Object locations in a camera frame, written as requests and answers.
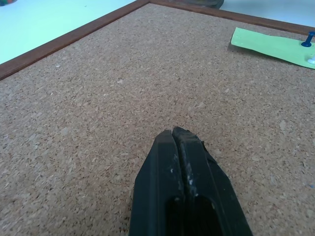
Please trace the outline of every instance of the green sticky note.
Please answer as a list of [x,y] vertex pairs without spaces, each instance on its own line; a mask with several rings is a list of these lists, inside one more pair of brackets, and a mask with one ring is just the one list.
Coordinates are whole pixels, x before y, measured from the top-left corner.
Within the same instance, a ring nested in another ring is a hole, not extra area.
[[231,44],[251,49],[275,58],[280,58],[291,63],[315,69],[315,65],[307,62],[315,55],[315,43],[310,47],[303,47],[303,41],[269,36],[254,31],[236,28]]

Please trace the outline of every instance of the cork surface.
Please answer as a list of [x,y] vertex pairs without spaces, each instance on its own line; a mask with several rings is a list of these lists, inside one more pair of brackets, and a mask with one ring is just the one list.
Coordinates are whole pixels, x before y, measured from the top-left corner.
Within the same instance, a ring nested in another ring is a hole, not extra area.
[[127,235],[134,179],[178,125],[254,235],[315,235],[315,70],[231,46],[236,27],[304,39],[149,4],[0,81],[0,234]]

